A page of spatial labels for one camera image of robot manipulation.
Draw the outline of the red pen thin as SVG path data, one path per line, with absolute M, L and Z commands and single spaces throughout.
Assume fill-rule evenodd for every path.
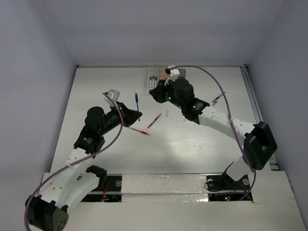
M 136 132 L 139 132 L 143 135 L 150 135 L 148 132 L 145 132 L 145 131 L 142 131 L 142 130 L 138 130 L 138 129 L 135 129 L 135 128 L 129 128 L 130 130 L 133 130 L 133 131 L 136 131 Z

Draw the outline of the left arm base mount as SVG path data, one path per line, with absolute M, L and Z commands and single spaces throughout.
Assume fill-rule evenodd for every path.
M 122 175 L 109 175 L 107 171 L 92 165 L 86 170 L 99 178 L 98 186 L 88 193 L 82 202 L 114 203 L 122 201 Z

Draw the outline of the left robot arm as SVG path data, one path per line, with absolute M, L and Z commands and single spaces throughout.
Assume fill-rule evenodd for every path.
M 98 106 L 90 108 L 64 166 L 46 178 L 27 199 L 26 228 L 32 225 L 43 231 L 63 230 L 72 209 L 89 192 L 106 186 L 106 170 L 92 163 L 101 150 L 108 148 L 103 136 L 117 126 L 130 127 L 141 116 L 141 112 L 120 102 L 112 103 L 108 113 Z

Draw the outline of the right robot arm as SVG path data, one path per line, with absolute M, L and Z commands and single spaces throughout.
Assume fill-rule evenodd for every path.
M 168 85 L 161 80 L 149 94 L 158 103 L 170 102 L 180 108 L 187 120 L 219 131 L 238 142 L 244 153 L 223 173 L 221 182 L 225 188 L 234 188 L 250 170 L 262 170 L 277 150 L 267 123 L 260 121 L 253 124 L 218 111 L 209 103 L 196 98 L 193 86 L 185 79 L 177 79 Z

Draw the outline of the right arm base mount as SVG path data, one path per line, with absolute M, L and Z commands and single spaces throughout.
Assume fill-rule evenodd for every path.
M 204 188 L 210 202 L 253 201 L 248 175 L 233 180 L 226 170 L 220 175 L 207 175 Z

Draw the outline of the red gel pen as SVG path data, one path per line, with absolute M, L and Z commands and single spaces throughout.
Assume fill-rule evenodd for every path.
M 162 113 L 160 113 L 148 126 L 147 128 L 149 129 L 160 117 L 161 117 Z

